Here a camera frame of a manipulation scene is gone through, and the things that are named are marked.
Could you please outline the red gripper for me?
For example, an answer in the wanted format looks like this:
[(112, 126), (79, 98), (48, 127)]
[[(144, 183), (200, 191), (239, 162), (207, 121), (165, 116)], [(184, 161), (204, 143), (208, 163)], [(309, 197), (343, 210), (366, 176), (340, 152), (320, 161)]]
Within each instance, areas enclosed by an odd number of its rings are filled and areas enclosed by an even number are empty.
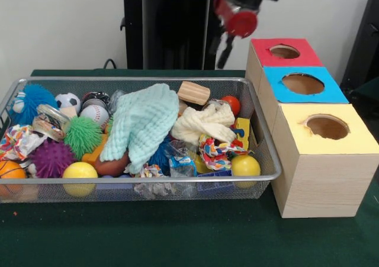
[[(257, 28), (258, 13), (255, 10), (244, 8), (229, 0), (214, 0), (214, 12), (222, 21), (225, 31), (230, 34), (226, 39), (226, 47), (222, 51), (217, 62), (218, 69), (224, 69), (226, 62), (233, 49), (235, 36), (246, 38)], [(216, 55), (221, 43), (223, 32), (217, 33), (210, 44), (209, 53)]]

